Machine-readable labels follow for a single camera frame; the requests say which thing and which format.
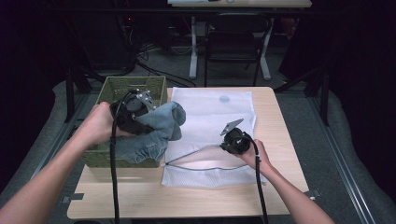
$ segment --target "chair backrest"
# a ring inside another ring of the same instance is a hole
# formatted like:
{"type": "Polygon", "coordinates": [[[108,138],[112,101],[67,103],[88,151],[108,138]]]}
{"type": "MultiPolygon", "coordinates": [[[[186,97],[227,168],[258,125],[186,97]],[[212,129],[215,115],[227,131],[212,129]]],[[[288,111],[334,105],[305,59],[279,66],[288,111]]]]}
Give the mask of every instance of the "chair backrest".
{"type": "Polygon", "coordinates": [[[258,13],[221,13],[206,24],[206,31],[224,33],[268,33],[271,20],[258,13]]]}

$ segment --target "gray floor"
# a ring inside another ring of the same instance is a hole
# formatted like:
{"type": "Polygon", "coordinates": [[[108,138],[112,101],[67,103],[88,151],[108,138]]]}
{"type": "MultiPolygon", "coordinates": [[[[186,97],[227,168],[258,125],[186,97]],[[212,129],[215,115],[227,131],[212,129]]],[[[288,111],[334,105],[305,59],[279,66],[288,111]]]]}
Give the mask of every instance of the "gray floor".
{"type": "MultiPolygon", "coordinates": [[[[267,52],[267,62],[272,75],[271,81],[258,80],[258,86],[275,88],[283,84],[285,79],[277,72],[283,58],[287,43],[279,37],[272,39],[267,52]]],[[[149,67],[168,72],[178,77],[188,78],[190,69],[190,53],[185,48],[177,48],[178,53],[156,49],[148,53],[147,60],[141,62],[149,67]]],[[[199,50],[198,78],[193,82],[203,86],[203,50],[199,50]]],[[[231,71],[242,73],[241,67],[228,67],[231,71]]],[[[211,66],[210,72],[219,72],[219,66],[211,66]]],[[[148,76],[149,72],[136,67],[130,76],[148,76]]],[[[78,116],[64,124],[66,116],[66,99],[64,83],[54,88],[56,103],[50,118],[38,136],[31,151],[27,155],[18,172],[9,182],[7,188],[0,196],[0,204],[4,204],[26,181],[28,181],[35,168],[49,154],[50,148],[59,148],[71,132],[71,128],[85,118],[94,104],[100,85],[93,81],[95,90],[87,98],[79,97],[78,116]]],[[[369,173],[357,158],[350,141],[350,133],[346,117],[336,96],[330,95],[329,122],[330,127],[325,127],[318,119],[317,99],[305,98],[301,83],[289,91],[279,93],[276,98],[290,132],[291,140],[296,149],[302,165],[304,175],[310,189],[318,189],[321,196],[316,202],[334,219],[336,223],[396,223],[396,207],[392,200],[383,193],[375,184],[369,173]]],[[[74,192],[79,179],[83,162],[80,161],[69,176],[62,194],[50,217],[49,223],[74,223],[67,217],[68,202],[61,202],[74,192]]],[[[241,223],[250,222],[243,219],[241,223]]],[[[270,216],[270,223],[293,223],[290,216],[270,216]]],[[[111,220],[97,220],[101,223],[112,223],[111,220]]],[[[211,223],[234,223],[231,219],[212,220],[211,223]]],[[[157,220],[158,223],[177,223],[175,220],[157,220]]],[[[134,223],[147,223],[147,220],[134,223]]]]}

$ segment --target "green basket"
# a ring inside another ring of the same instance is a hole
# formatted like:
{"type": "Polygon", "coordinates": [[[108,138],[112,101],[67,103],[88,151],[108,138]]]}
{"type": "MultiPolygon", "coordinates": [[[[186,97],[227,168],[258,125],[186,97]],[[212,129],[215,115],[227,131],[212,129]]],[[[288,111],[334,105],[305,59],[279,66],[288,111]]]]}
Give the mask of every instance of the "green basket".
{"type": "MultiPolygon", "coordinates": [[[[152,102],[156,106],[163,105],[167,101],[165,77],[108,77],[96,103],[108,102],[112,104],[130,89],[150,91],[152,102]]],[[[82,160],[89,167],[110,167],[110,148],[105,144],[90,147],[82,155],[82,160]]],[[[158,167],[160,163],[154,159],[130,163],[116,156],[116,165],[117,167],[154,168],[158,167]]]]}

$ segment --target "hand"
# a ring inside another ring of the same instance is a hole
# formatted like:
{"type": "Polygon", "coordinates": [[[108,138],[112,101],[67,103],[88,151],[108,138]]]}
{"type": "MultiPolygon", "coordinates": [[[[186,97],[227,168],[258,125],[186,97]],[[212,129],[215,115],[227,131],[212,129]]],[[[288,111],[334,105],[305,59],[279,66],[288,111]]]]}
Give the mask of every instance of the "hand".
{"type": "MultiPolygon", "coordinates": [[[[73,137],[83,139],[86,146],[91,147],[108,141],[112,126],[113,117],[111,116],[109,103],[102,102],[93,106],[90,114],[78,127],[73,137]]],[[[130,133],[121,131],[117,127],[116,136],[119,135],[131,136],[130,133]]]]}
{"type": "MultiPolygon", "coordinates": [[[[265,151],[264,144],[259,139],[255,139],[254,143],[257,145],[260,156],[260,171],[263,175],[268,175],[273,169],[273,166],[268,158],[267,152],[265,151]]],[[[242,155],[236,155],[236,157],[242,159],[251,168],[256,169],[256,152],[254,146],[250,143],[250,148],[242,155]]]]}

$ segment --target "blue cloth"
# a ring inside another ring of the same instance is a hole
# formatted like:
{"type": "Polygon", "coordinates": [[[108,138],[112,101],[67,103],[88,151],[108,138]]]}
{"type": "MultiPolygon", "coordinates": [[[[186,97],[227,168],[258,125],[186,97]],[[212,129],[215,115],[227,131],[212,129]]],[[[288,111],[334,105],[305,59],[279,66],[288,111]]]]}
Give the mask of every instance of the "blue cloth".
{"type": "Polygon", "coordinates": [[[169,102],[136,120],[154,131],[132,137],[117,137],[116,154],[131,163],[139,163],[147,158],[160,161],[168,141],[181,138],[180,126],[186,121],[186,112],[180,104],[169,102]]]}

